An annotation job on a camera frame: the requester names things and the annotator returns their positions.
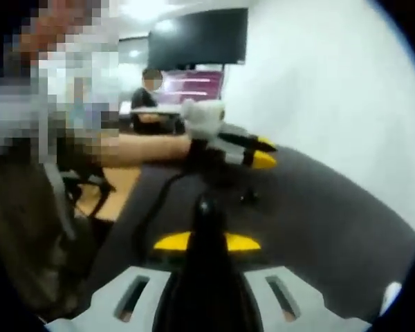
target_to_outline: television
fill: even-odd
[[[248,9],[209,10],[158,22],[148,36],[148,67],[160,71],[197,64],[243,64]]]

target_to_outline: white wall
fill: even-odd
[[[298,149],[415,229],[415,65],[365,0],[261,0],[226,120]]]

